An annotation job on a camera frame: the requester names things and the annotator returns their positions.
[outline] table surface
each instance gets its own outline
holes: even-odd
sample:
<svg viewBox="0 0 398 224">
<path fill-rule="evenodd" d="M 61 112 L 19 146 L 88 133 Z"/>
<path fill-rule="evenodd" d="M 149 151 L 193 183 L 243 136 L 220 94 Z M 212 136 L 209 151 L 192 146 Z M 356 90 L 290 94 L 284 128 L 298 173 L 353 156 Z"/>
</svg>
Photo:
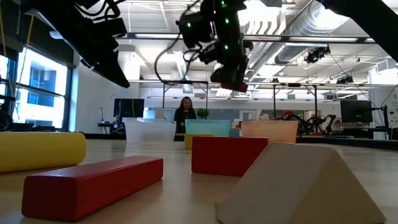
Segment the table surface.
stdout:
<svg viewBox="0 0 398 224">
<path fill-rule="evenodd" d="M 238 177 L 192 174 L 191 153 L 183 142 L 126 144 L 125 141 L 87 140 L 84 164 L 126 156 L 164 158 L 161 181 L 126 197 L 78 223 L 215 224 L 215 203 Z M 398 223 L 398 152 L 333 146 L 380 206 L 388 223 Z M 45 170 L 0 174 L 0 223 L 60 223 L 24 218 L 21 198 L 24 178 Z"/>
</svg>

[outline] translucent plastic bin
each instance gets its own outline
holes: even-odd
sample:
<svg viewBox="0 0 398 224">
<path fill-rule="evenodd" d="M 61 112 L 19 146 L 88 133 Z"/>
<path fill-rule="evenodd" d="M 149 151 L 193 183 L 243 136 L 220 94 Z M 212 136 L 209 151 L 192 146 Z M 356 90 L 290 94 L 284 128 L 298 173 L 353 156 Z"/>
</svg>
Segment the translucent plastic bin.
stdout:
<svg viewBox="0 0 398 224">
<path fill-rule="evenodd" d="M 269 142 L 296 143 L 298 121 L 246 121 L 241 123 L 243 137 L 266 137 Z"/>
<path fill-rule="evenodd" d="M 175 121 L 167 119 L 126 118 L 127 142 L 174 141 Z"/>
<path fill-rule="evenodd" d="M 230 129 L 230 120 L 185 120 L 187 134 L 212 134 L 214 136 L 228 137 Z"/>
</svg>

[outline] yellow cylinder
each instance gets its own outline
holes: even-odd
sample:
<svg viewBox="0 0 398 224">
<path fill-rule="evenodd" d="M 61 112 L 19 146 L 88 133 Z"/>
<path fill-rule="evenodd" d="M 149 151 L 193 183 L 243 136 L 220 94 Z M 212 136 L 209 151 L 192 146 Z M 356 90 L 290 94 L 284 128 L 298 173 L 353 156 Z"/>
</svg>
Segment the yellow cylinder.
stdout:
<svg viewBox="0 0 398 224">
<path fill-rule="evenodd" d="M 81 133 L 0 133 L 0 172 L 72 166 L 85 156 Z"/>
</svg>

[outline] potted plant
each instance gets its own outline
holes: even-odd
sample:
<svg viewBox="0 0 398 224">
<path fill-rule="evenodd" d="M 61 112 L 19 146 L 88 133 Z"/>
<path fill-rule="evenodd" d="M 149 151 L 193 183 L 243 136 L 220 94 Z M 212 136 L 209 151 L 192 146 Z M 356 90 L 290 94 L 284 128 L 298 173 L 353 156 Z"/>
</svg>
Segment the potted plant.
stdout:
<svg viewBox="0 0 398 224">
<path fill-rule="evenodd" d="M 207 117 L 209 117 L 209 114 L 210 112 L 207 109 L 199 109 L 197 112 L 199 119 L 207 119 Z"/>
</svg>

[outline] red rectangular block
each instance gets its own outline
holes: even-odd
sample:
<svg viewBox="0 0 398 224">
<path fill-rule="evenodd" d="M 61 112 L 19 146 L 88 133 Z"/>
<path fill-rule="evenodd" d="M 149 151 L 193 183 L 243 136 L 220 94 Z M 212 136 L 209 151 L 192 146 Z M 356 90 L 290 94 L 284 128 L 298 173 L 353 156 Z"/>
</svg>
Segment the red rectangular block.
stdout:
<svg viewBox="0 0 398 224">
<path fill-rule="evenodd" d="M 163 159 L 132 156 L 26 177 L 22 214 L 74 222 L 160 180 Z"/>
<path fill-rule="evenodd" d="M 267 145 L 267 138 L 195 136 L 192 172 L 241 177 Z"/>
</svg>

